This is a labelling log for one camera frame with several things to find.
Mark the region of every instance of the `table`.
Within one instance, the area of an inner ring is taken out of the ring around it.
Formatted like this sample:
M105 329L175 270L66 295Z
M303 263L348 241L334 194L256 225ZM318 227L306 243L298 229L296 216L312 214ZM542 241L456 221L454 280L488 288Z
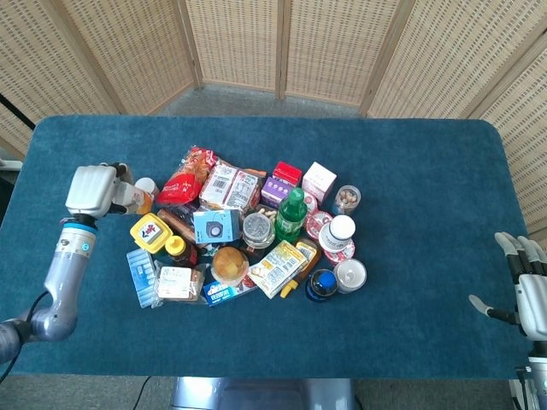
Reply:
M50 117L34 132L0 230L0 316L42 291L77 166L124 161L162 186L193 144L269 172L280 160L304 171L318 161L338 175L335 190L360 188L354 239L366 285L323 304L301 287L285 300L258 290L218 307L141 309L126 263L138 216L108 215L76 331L25 346L16 372L508 378L524 363L518 331L468 302L474 293L514 305L493 234L526 234L500 137L479 120Z

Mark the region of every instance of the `woven room divider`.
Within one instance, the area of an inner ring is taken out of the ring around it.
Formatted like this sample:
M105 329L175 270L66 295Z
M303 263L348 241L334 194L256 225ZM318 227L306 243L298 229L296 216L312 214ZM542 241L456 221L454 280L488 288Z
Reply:
M50 114L150 114L222 83L371 117L481 118L547 237L545 0L6 0L3 94ZM0 111L0 143L30 132Z

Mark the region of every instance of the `green soda bottle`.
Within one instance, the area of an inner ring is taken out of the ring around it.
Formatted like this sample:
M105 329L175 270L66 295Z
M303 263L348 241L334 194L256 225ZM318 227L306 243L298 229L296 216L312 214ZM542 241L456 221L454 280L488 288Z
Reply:
M304 191L295 188L279 205L279 212L275 219L275 236L282 241L295 243L304 223L308 207L304 203Z

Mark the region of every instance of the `red box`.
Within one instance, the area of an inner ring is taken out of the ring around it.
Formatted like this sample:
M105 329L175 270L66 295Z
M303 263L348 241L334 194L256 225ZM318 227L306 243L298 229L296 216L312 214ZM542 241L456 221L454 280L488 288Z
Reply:
M302 171L286 162L280 161L273 170L272 176L278 181L297 187L302 179Z

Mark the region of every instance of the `robotic arm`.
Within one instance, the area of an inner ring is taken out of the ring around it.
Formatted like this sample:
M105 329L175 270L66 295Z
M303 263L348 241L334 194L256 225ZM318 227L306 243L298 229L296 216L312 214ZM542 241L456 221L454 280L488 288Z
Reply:
M536 386L539 408L547 410L547 254L525 237L515 239L506 232L498 232L494 238L509 264L517 312L487 306L475 295L469 295L469 301L490 318L518 325L521 333L533 342L533 349L528 354L529 370Z
M79 287L95 246L95 221L107 213L135 212L146 195L132 187L126 164L78 167L66 206L73 216L64 221L44 287L53 300L48 308L25 319L0 323L0 364L14 359L24 343L69 337L77 323Z

